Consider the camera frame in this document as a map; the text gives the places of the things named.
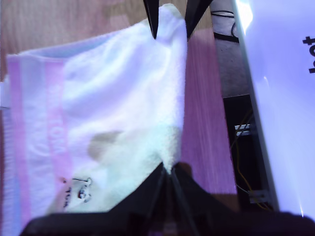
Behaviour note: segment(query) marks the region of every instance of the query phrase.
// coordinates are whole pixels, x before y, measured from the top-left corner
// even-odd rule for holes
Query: towel
[[[148,20],[7,57],[2,235],[52,212],[106,212],[180,158],[186,25],[172,4]]]

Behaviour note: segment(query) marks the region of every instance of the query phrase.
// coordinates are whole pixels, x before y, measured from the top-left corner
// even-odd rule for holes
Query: wooden table
[[[172,2],[185,14],[183,0],[160,2]],[[6,54],[120,30],[144,18],[142,0],[2,0],[1,80],[6,73]],[[185,93],[182,162],[190,166],[193,178],[201,187],[237,210],[209,10],[189,40]],[[3,164],[3,150],[0,153]]]

